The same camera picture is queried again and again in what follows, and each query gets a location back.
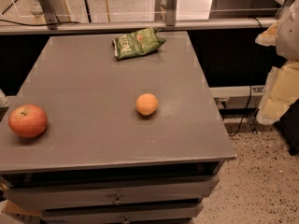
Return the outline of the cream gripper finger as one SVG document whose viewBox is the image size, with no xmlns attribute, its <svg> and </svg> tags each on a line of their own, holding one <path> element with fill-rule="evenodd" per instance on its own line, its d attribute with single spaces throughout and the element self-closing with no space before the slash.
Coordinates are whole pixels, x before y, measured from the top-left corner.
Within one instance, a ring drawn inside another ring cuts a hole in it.
<svg viewBox="0 0 299 224">
<path fill-rule="evenodd" d="M 272 125 L 299 99 L 299 62 L 287 61 L 281 68 L 272 67 L 264 95 L 258 107 L 257 121 Z"/>
<path fill-rule="evenodd" d="M 264 32 L 259 34 L 256 37 L 255 42 L 258 45 L 262 45 L 262 46 L 275 46 L 277 33 L 278 33 L 278 21 L 273 23 Z"/>
</svg>

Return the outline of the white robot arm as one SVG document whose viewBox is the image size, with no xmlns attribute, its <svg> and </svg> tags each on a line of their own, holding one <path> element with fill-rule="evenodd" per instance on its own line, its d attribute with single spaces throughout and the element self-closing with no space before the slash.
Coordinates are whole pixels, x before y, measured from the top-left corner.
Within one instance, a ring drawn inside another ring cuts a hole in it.
<svg viewBox="0 0 299 224">
<path fill-rule="evenodd" d="M 281 18 L 255 42 L 275 46 L 278 56 L 286 59 L 281 68 L 272 67 L 264 86 L 264 95 L 258 106 L 257 121 L 271 125 L 299 99 L 299 0 L 285 7 Z"/>
</svg>

